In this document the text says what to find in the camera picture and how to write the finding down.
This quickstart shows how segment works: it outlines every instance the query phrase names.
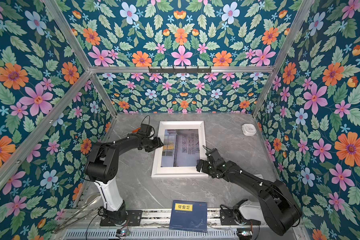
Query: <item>horizontal metal bar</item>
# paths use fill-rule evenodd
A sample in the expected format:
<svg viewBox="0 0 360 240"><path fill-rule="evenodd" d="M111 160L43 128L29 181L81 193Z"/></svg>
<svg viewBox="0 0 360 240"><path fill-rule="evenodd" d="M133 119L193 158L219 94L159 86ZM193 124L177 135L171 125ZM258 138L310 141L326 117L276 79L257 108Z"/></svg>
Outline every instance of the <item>horizontal metal bar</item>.
<svg viewBox="0 0 360 240"><path fill-rule="evenodd" d="M72 28L69 26L67 19L62 14L62 11L55 0L43 0L48 11L51 13L53 19L58 25L60 31L64 35L67 43L72 48L73 52L76 54L77 59L81 63L84 70L88 70L91 67L87 55L84 50L81 48L79 42L77 41L75 35L73 35Z"/></svg>
<svg viewBox="0 0 360 240"><path fill-rule="evenodd" d="M64 109L71 103L73 97L84 87L90 77L89 71L85 71L75 84L66 92L60 101L43 118L36 128L20 144L10 158L0 167L0 190L18 170L21 163L31 153L36 144L44 137L46 132L56 121Z"/></svg>
<svg viewBox="0 0 360 240"><path fill-rule="evenodd" d="M301 3L300 8L296 13L296 16L292 22L289 33L284 41L284 44L281 47L281 50L279 51L279 54L277 55L277 58L275 60L274 72L271 73L271 75L268 77L267 82L265 83L263 90L261 91L260 96L257 100L256 107L252 112L252 115L254 117L256 117L261 106L263 105L265 98L267 97L267 94L272 87L272 83L276 79L277 74L279 74L281 65L283 64L285 58L287 57L289 49L291 48L293 42L295 41L295 38L298 32L300 31L302 23L304 22L304 19L307 17L307 14L309 13L309 9L311 8L314 1L315 0L303 0L303 2Z"/></svg>
<svg viewBox="0 0 360 240"><path fill-rule="evenodd" d="M198 73L272 73L273 66L199 67ZM197 67L91 67L91 73L195 73Z"/></svg>
<svg viewBox="0 0 360 240"><path fill-rule="evenodd" d="M107 94L105 88L103 87L103 85L100 82L99 77L96 74L92 74L91 75L91 81L93 83L93 85L95 86L95 88L97 89L97 92L99 93L99 96L101 97L101 99L103 100L104 104L107 106L108 111L110 112L110 115L115 118L117 115L116 109L113 106L109 95Z"/></svg>

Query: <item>metal beam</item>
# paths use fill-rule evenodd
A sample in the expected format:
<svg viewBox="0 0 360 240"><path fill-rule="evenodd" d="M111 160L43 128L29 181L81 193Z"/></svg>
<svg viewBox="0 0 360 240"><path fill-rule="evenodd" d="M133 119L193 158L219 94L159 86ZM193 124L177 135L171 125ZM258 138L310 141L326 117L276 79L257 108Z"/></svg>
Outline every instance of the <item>metal beam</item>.
<svg viewBox="0 0 360 240"><path fill-rule="evenodd" d="M73 97L84 87L90 77L90 72L85 71L75 84L66 92L60 101L43 118L36 128L20 144L10 158L0 167L0 190L18 170L21 163L32 152L33 148L44 137L52 123L56 121L64 109L71 103Z"/></svg>
<svg viewBox="0 0 360 240"><path fill-rule="evenodd" d="M104 104L107 106L108 111L110 112L111 116L113 118L115 118L117 115L116 109L113 106L105 88L101 84L99 77L96 74L91 74L91 81L92 81L93 85L95 86L95 88L97 89L97 92L99 93L99 96L103 100Z"/></svg>
<svg viewBox="0 0 360 240"><path fill-rule="evenodd" d="M198 67L91 67L91 73L188 73L187 70L195 72ZM206 72L212 73L272 73L274 67L272 66L244 66L244 67L199 67L199 73L207 69Z"/></svg>
<svg viewBox="0 0 360 240"><path fill-rule="evenodd" d="M72 48L82 67L85 71L88 70L91 67L91 63L89 62L84 50L81 48L81 45L77 41L76 36L73 35L72 28L69 26L65 16L62 14L60 7L55 0L43 0L43 2L48 11L51 13L51 16L55 20L60 31L67 40L67 43Z"/></svg>
<svg viewBox="0 0 360 240"><path fill-rule="evenodd" d="M261 94L257 100L256 108L252 112L254 117L256 117L261 106L263 105L263 103L267 97L267 94L268 94L269 90L271 89L272 83L276 79L276 76L280 71L281 65L283 64L285 58L287 57L289 49L291 48L293 42L295 41L295 38L296 38L298 32L300 31L300 28L301 28L305 18L307 17L307 14L309 13L309 9L311 8L313 2L314 2L314 0L303 0L303 2L301 3L300 8L299 8L298 12L296 13L295 19L292 22L289 33L284 41L284 44L281 47L279 54L277 55L277 58L276 58L276 61L274 64L274 72L271 73L271 75L268 77L268 80L265 83L263 90L261 91Z"/></svg>

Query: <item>diagonal metal bar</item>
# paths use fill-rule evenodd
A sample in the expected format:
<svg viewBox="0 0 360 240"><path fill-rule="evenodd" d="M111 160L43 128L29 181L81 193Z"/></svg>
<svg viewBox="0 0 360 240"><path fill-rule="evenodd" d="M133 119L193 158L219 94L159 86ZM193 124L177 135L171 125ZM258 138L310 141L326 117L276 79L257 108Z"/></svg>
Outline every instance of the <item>diagonal metal bar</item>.
<svg viewBox="0 0 360 240"><path fill-rule="evenodd" d="M24 139L23 143L16 149L10 158L0 167L0 190L18 170L21 163L32 152L36 144L44 137L52 123L59 118L59 115L71 103L73 97L84 87L91 76L89 71L85 71L75 84L66 92L60 101L43 118L36 128Z"/></svg>
<svg viewBox="0 0 360 240"><path fill-rule="evenodd" d="M253 110L253 113L252 113L254 117L256 117L261 106L263 105L265 98L267 97L267 94L268 94L269 90L271 89L272 83L276 79L276 76L280 71L281 65L283 64L285 58L287 57L288 51L291 48L293 42L295 41L295 38L296 38L298 32L300 31L302 23L304 22L304 19L307 17L307 14L309 13L309 9L311 8L314 1L315 0L303 0L303 2L301 3L300 8L299 8L298 12L296 13L295 19L292 22L289 33L284 41L284 44L281 47L279 54L277 55L277 58L276 58L276 61L274 64L274 71L269 76L269 78L268 78L267 82L265 83L263 90L261 91L261 94L257 100L256 108Z"/></svg>
<svg viewBox="0 0 360 240"><path fill-rule="evenodd" d="M89 62L87 55L84 50L81 48L81 45L77 41L75 35L73 35L72 29L69 26L68 21L62 14L62 11L55 0L43 0L46 5L48 11L51 13L51 16L55 20L58 25L60 31L64 35L67 43L72 48L73 52L76 54L77 59L81 63L84 70L89 70L91 67L91 63Z"/></svg>
<svg viewBox="0 0 360 240"><path fill-rule="evenodd" d="M99 77L96 74L91 74L91 81L95 86L95 88L97 89L97 92L99 93L99 96L103 100L104 104L107 106L111 116L115 118L117 115L116 109L113 106L104 86L101 84Z"/></svg>
<svg viewBox="0 0 360 240"><path fill-rule="evenodd" d="M189 71L196 71L197 67L118 67L118 66L108 66L108 67L91 67L91 73L177 73L183 72L188 73ZM200 67L199 73L203 73L204 70L208 70L212 73L272 73L274 67L271 66L234 66L234 67Z"/></svg>

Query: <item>book cover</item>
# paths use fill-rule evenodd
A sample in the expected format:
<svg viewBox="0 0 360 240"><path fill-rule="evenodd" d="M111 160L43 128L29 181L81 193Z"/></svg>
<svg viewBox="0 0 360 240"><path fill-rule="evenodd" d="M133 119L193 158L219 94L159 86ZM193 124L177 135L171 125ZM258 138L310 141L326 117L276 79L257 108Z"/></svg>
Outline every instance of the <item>book cover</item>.
<svg viewBox="0 0 360 240"><path fill-rule="evenodd" d="M206 202L174 200L169 229L207 232L206 210Z"/></svg>

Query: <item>flower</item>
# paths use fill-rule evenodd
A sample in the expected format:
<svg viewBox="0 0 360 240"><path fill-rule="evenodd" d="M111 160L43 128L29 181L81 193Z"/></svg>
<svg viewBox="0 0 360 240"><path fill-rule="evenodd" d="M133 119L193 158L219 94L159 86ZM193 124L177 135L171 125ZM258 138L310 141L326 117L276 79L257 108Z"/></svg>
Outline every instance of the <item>flower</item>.
<svg viewBox="0 0 360 240"><path fill-rule="evenodd" d="M231 78L235 78L235 73L223 73L223 78L229 81Z"/></svg>
<svg viewBox="0 0 360 240"><path fill-rule="evenodd" d="M165 82L165 83L163 83L163 89L165 89L165 90L167 90L168 91L168 89L172 89L172 84L170 84L169 82L168 82L168 80Z"/></svg>
<svg viewBox="0 0 360 240"><path fill-rule="evenodd" d="M87 154L91 150L91 147L92 147L91 140L89 140L88 138L84 139L83 143L80 145L80 147L81 147L80 151L83 154Z"/></svg>
<svg viewBox="0 0 360 240"><path fill-rule="evenodd" d="M328 159L332 159L332 155L328 152L331 149L332 145L328 143L324 145L324 140L322 138L320 138L319 144L317 144L317 142L314 142L313 147L317 149L313 152L313 155L314 156L320 155L321 162L324 162L325 157Z"/></svg>
<svg viewBox="0 0 360 240"><path fill-rule="evenodd" d="M96 101L93 101L89 104L89 106L91 107L91 113L97 113L98 109L99 109L99 105L96 104Z"/></svg>
<svg viewBox="0 0 360 240"><path fill-rule="evenodd" d="M163 35L164 36L169 36L169 34L170 34L170 32L169 32L168 28L163 30Z"/></svg>
<svg viewBox="0 0 360 240"><path fill-rule="evenodd" d="M279 36L279 29L271 27L269 30L264 32L264 36L261 38L263 44L270 45Z"/></svg>
<svg viewBox="0 0 360 240"><path fill-rule="evenodd" d="M189 73L177 73L176 76L184 81L185 78L189 78Z"/></svg>
<svg viewBox="0 0 360 240"><path fill-rule="evenodd" d="M280 93L281 101L286 102L288 100L288 97L291 95L290 93L288 93L288 91L289 91L289 87L287 88L283 87L283 91Z"/></svg>
<svg viewBox="0 0 360 240"><path fill-rule="evenodd" d="M159 3L159 2L161 2L161 0L151 0L151 4L152 4L152 5L155 5L156 2Z"/></svg>
<svg viewBox="0 0 360 240"><path fill-rule="evenodd" d="M16 195L13 199L13 202L7 203L6 207L8 209L8 212L6 214L6 216L8 217L9 215L11 215L13 213L14 216L19 215L20 213L20 209L23 209L27 206L27 204L25 204L25 200L27 200L27 197L22 197L20 199L19 195Z"/></svg>
<svg viewBox="0 0 360 240"><path fill-rule="evenodd" d="M35 91L33 91L32 88L25 87L25 92L30 97L22 97L20 98L19 102L24 105L31 105L31 108L29 109L29 112L31 113L31 116L35 116L39 113L39 109L44 113L47 114L51 109L52 105L47 102L47 100L51 100L53 97L52 93L44 93L43 94L43 86L38 83L36 84Z"/></svg>
<svg viewBox="0 0 360 240"><path fill-rule="evenodd" d="M205 45L205 43L203 43L203 45L199 44L199 48L197 50L200 51L200 54L202 54L202 53L206 53L207 49L208 47Z"/></svg>
<svg viewBox="0 0 360 240"><path fill-rule="evenodd" d="M295 67L296 67L295 63L289 63L284 68L283 83L290 84L293 81L293 79L295 79L295 74L296 74L296 68Z"/></svg>
<svg viewBox="0 0 360 240"><path fill-rule="evenodd" d="M313 230L312 237L314 240L327 240L327 237L321 233L320 230Z"/></svg>
<svg viewBox="0 0 360 240"><path fill-rule="evenodd" d="M193 53L185 52L185 47L182 46L182 45L179 46L178 51L179 51L178 53L176 53L176 52L171 53L171 55L174 58L177 58L173 62L173 64L175 66L180 65L180 63L181 63L182 66L184 66L184 64L185 65L191 65L191 61L188 58L192 57Z"/></svg>
<svg viewBox="0 0 360 240"><path fill-rule="evenodd" d="M303 141L302 139L300 139L300 143L298 143L298 147L299 147L299 152L302 152L303 154L305 154L306 151L309 149L307 147L307 141Z"/></svg>
<svg viewBox="0 0 360 240"><path fill-rule="evenodd" d="M345 164L353 167L356 164L360 167L360 138L357 133L349 132L348 136L344 133L339 137L339 142L335 142L335 149L339 150L336 155L340 160L345 160Z"/></svg>
<svg viewBox="0 0 360 240"><path fill-rule="evenodd" d="M312 107L312 113L316 115L317 111L319 110L318 104L321 107L328 105L326 98L320 98L327 92L327 86L322 86L319 90L317 90L316 83L313 83L311 86L311 93L305 92L304 98L309 100L304 104L304 109L309 109Z"/></svg>
<svg viewBox="0 0 360 240"><path fill-rule="evenodd" d="M33 160L33 157L40 157L40 152L37 151L41 148L41 144L38 143L36 144L36 146L33 148L32 152L27 156L27 162L31 162Z"/></svg>
<svg viewBox="0 0 360 240"><path fill-rule="evenodd" d="M250 106L250 102L249 101L242 101L240 104L239 104L239 107L242 108L242 109L245 109L247 107Z"/></svg>
<svg viewBox="0 0 360 240"><path fill-rule="evenodd" d="M134 82L130 82L130 81L127 82L127 88L130 88L133 90L135 87L136 87L136 85Z"/></svg>
<svg viewBox="0 0 360 240"><path fill-rule="evenodd" d="M79 73L77 72L77 67L74 66L71 62L63 63L63 68L61 69L64 79L70 84L74 84L79 78Z"/></svg>
<svg viewBox="0 0 360 240"><path fill-rule="evenodd" d="M132 55L134 59L132 62L136 64L136 67L150 67L152 66L152 59L149 58L147 53L143 53L142 51L137 51Z"/></svg>
<svg viewBox="0 0 360 240"><path fill-rule="evenodd" d="M73 97L73 102L75 103L76 101L81 102L81 98L80 96L82 95L81 92L77 92L76 96Z"/></svg>
<svg viewBox="0 0 360 240"><path fill-rule="evenodd" d="M131 4L128 6L126 2L123 2L121 4L121 7L123 8L120 10L120 16L123 18L127 18L127 23L132 25L133 21L137 22L139 20L139 16L135 13L136 7Z"/></svg>
<svg viewBox="0 0 360 240"><path fill-rule="evenodd" d="M235 18L237 18L240 15L240 10L236 8L237 8L236 2L231 3L231 6L226 4L223 7L223 12L225 13L221 16L221 20L223 21L228 20L228 24L232 24L235 21Z"/></svg>
<svg viewBox="0 0 360 240"><path fill-rule="evenodd" d="M53 152L58 152L58 147L60 146L60 144L58 144L56 141L54 142L48 142L48 146L47 147L47 151L49 151L49 154L53 154Z"/></svg>
<svg viewBox="0 0 360 240"><path fill-rule="evenodd" d="M233 89L236 89L236 88L239 88L239 87L240 87L240 84L241 84L241 83L240 83L240 80L237 80L236 82L233 81L231 87L232 87Z"/></svg>
<svg viewBox="0 0 360 240"><path fill-rule="evenodd" d="M263 76L264 76L263 73L252 73L250 75L250 78L253 78L256 81L257 79L262 78Z"/></svg>
<svg viewBox="0 0 360 240"><path fill-rule="evenodd" d="M93 31L91 28L84 28L83 32L83 36L86 38L87 42L92 45L100 45L101 39L96 31Z"/></svg>
<svg viewBox="0 0 360 240"><path fill-rule="evenodd" d="M18 64L6 63L5 68L0 67L0 82L4 82L3 85L7 88L13 87L18 90L24 87L29 80L27 75L28 73Z"/></svg>
<svg viewBox="0 0 360 240"><path fill-rule="evenodd" d="M302 170L301 171L301 175L302 175L302 183L304 185L306 185L308 183L308 185L310 187L313 186L313 181L312 180L315 180L315 175L313 173L310 173L311 171L309 170L309 168L305 168L305 170Z"/></svg>
<svg viewBox="0 0 360 240"><path fill-rule="evenodd" d="M114 63L114 61L112 59L107 58L107 56L108 56L107 50L102 50L100 53L100 50L96 46L92 46L92 51L94 51L94 52L89 52L88 55L91 58L96 58L96 60L95 60L96 66L100 66L102 64L103 66L108 67L109 63Z"/></svg>
<svg viewBox="0 0 360 240"><path fill-rule="evenodd" d="M325 82L327 86L335 86L337 81L340 81L343 77L343 72L344 67L340 66L340 63L336 63L335 65L331 63L331 65L328 66L328 69L324 70L323 82Z"/></svg>
<svg viewBox="0 0 360 240"><path fill-rule="evenodd" d="M344 15L341 18L342 20L346 19L346 17L352 18L355 14L355 10L358 10L360 8L360 1L359 0L349 0L348 6L343 7L341 10Z"/></svg>
<svg viewBox="0 0 360 240"><path fill-rule="evenodd" d="M42 187L45 186L47 189L50 189L52 187L52 184L56 183L59 180L59 177L55 175L56 175L55 169L51 170L51 172L49 171L44 172L43 174L44 179L41 180L40 186Z"/></svg>
<svg viewBox="0 0 360 240"><path fill-rule="evenodd" d="M276 90L276 91L279 90L279 88L281 87L280 81L281 81L281 77L277 77L277 76L276 76L276 78L275 78L274 81L273 81L273 89L274 89L274 90Z"/></svg>
<svg viewBox="0 0 360 240"><path fill-rule="evenodd" d="M269 52L271 50L271 46L268 45L264 48L264 52L261 51L260 49L256 50L256 56L255 58L253 58L251 60L251 63L257 63L256 66L262 66L263 63L264 65L269 65L271 64L271 60L269 60L268 58L273 57L276 52Z"/></svg>
<svg viewBox="0 0 360 240"><path fill-rule="evenodd" d="M47 90L48 89L48 91L52 91L52 88L55 86L53 83L51 83L52 82L52 80L49 78L49 79L47 79L47 78L43 78L43 81L42 82L40 82L44 87L43 87L43 89L44 90Z"/></svg>
<svg viewBox="0 0 360 240"><path fill-rule="evenodd" d="M27 24L29 26L30 29L34 30L36 29L37 32L43 36L44 35L44 29L47 29L47 25L45 24L45 22L40 21L40 15L37 12L29 12L29 11L25 11L25 16L29 19L29 21L27 21Z"/></svg>
<svg viewBox="0 0 360 240"><path fill-rule="evenodd" d="M300 108L299 111L296 111L295 113L296 124L305 125L305 120L308 118L308 114L304 112L304 108Z"/></svg>
<svg viewBox="0 0 360 240"><path fill-rule="evenodd" d="M302 86L304 87L304 91L306 91L307 89L310 90L312 84L313 81L311 81L311 77L309 77L308 79L304 79L304 83L302 84Z"/></svg>
<svg viewBox="0 0 360 240"><path fill-rule="evenodd" d="M113 60L115 59L119 59L119 53L118 52L115 52L115 50L108 50L108 56L109 57L112 57Z"/></svg>
<svg viewBox="0 0 360 240"><path fill-rule="evenodd" d="M153 99L157 97L156 91L155 90L151 90L151 89L147 89L147 92L145 93L146 96L149 97L149 99Z"/></svg>
<svg viewBox="0 0 360 240"><path fill-rule="evenodd" d="M119 101L119 106L120 106L122 109L129 109L129 104L126 103L125 101Z"/></svg>
<svg viewBox="0 0 360 240"><path fill-rule="evenodd" d="M211 82L212 80L216 80L218 73L209 73L207 75L204 76L204 79L207 79L208 82Z"/></svg>
<svg viewBox="0 0 360 240"><path fill-rule="evenodd" d="M283 10L283 11L281 11L280 13L279 13L279 18L283 18L283 17L285 17L285 15L287 15L287 10Z"/></svg>
<svg viewBox="0 0 360 240"><path fill-rule="evenodd" d="M273 106L274 106L274 104L271 101L269 101L267 104L267 113L273 112Z"/></svg>
<svg viewBox="0 0 360 240"><path fill-rule="evenodd" d="M144 79L143 73L131 73L131 78L140 82L140 79Z"/></svg>
<svg viewBox="0 0 360 240"><path fill-rule="evenodd" d="M275 138L273 141L273 147L275 148L276 151L280 151L281 150L281 142L280 139Z"/></svg>
<svg viewBox="0 0 360 240"><path fill-rule="evenodd" d="M40 222L37 224L37 228L44 227L46 220L47 220L46 218L41 219Z"/></svg>
<svg viewBox="0 0 360 240"><path fill-rule="evenodd" d="M186 43L188 34L185 32L185 30L183 28L179 28L177 30L177 32L175 33L175 41L180 44L180 45L184 45L184 43Z"/></svg>
<svg viewBox="0 0 360 240"><path fill-rule="evenodd" d="M176 19L184 19L187 16L187 12L185 11L174 11L173 15L175 16Z"/></svg>
<svg viewBox="0 0 360 240"><path fill-rule="evenodd" d="M249 51L246 52L245 55L245 58L252 59L252 57L256 56L256 50L249 49Z"/></svg>
<svg viewBox="0 0 360 240"><path fill-rule="evenodd" d="M325 12L322 12L321 14L316 13L316 15L313 17L313 22L311 22L308 27L308 29L311 31L311 36L315 35L316 30L320 30L323 27L324 17Z"/></svg>
<svg viewBox="0 0 360 240"><path fill-rule="evenodd" d="M214 57L212 60L215 63L214 66L215 67L229 66L229 64L232 62L231 56L232 56L231 53L227 53L227 51L221 51L221 53L216 53L216 57Z"/></svg>
<svg viewBox="0 0 360 240"><path fill-rule="evenodd" d="M164 44L157 44L157 46L155 47L156 50L157 50L157 53L162 53L164 54L164 51L166 51L167 49L164 47Z"/></svg>
<svg viewBox="0 0 360 240"><path fill-rule="evenodd" d="M337 192L335 192L334 194L329 194L329 197L331 198L328 203L333 205L333 208L336 210L336 212L340 209L342 211L345 210L343 203L345 203L346 201L344 201L344 199L339 199L339 195L337 194Z"/></svg>
<svg viewBox="0 0 360 240"><path fill-rule="evenodd" d="M148 75L150 76L149 80L155 80L156 83L159 79L163 79L163 76L161 76L159 73L149 73Z"/></svg>
<svg viewBox="0 0 360 240"><path fill-rule="evenodd" d="M194 28L193 30L192 30L192 35L193 36L198 36L200 33L199 33L199 30L197 30L196 28Z"/></svg>
<svg viewBox="0 0 360 240"><path fill-rule="evenodd" d="M329 171L334 176L332 178L332 183L333 184L340 183L340 188L343 191L345 191L347 189L346 184L350 187L353 187L355 185L351 179L347 178L352 174L352 171L350 169L345 169L343 171L343 168L341 167L341 165L337 163L336 170L331 168Z"/></svg>
<svg viewBox="0 0 360 240"><path fill-rule="evenodd" d="M72 200L76 200L82 185L83 185L82 183L79 183L79 185L75 187L75 190L73 190L74 194L72 195Z"/></svg>
<svg viewBox="0 0 360 240"><path fill-rule="evenodd" d="M3 187L3 194L7 195L11 191L12 185L13 187L21 187L22 186L21 180L18 179L24 177L24 175L25 175L25 171L20 171L15 175L13 175Z"/></svg>
<svg viewBox="0 0 360 240"><path fill-rule="evenodd" d="M350 108L351 104L350 103L347 103L345 104L346 102L344 100L341 101L340 104L335 104L335 107L337 108L335 110L335 114L339 114L341 118L343 118L344 116L344 113L346 115L350 114L350 111L348 110L348 108Z"/></svg>
<svg viewBox="0 0 360 240"><path fill-rule="evenodd" d="M198 89L198 90L202 90L203 88L205 88L204 83L202 83L200 81L197 84L195 84L195 86L196 86L196 89Z"/></svg>
<svg viewBox="0 0 360 240"><path fill-rule="evenodd" d="M223 93L221 92L221 90L218 88L218 89L213 89L212 92L211 92L211 98L216 98L218 99L219 96L221 96Z"/></svg>
<svg viewBox="0 0 360 240"><path fill-rule="evenodd" d="M13 110L11 113L12 116L18 116L20 119L23 118L23 115L28 115L28 112L25 111L27 109L27 106L21 106L21 103L17 102L16 106L11 105L10 108Z"/></svg>
<svg viewBox="0 0 360 240"><path fill-rule="evenodd" d="M103 73L102 76L110 81L113 81L113 79L116 78L116 75L113 73Z"/></svg>
<svg viewBox="0 0 360 240"><path fill-rule="evenodd" d="M74 111L73 115L75 115L77 118L80 118L83 115L83 110L80 109L80 107L76 107L72 109Z"/></svg>

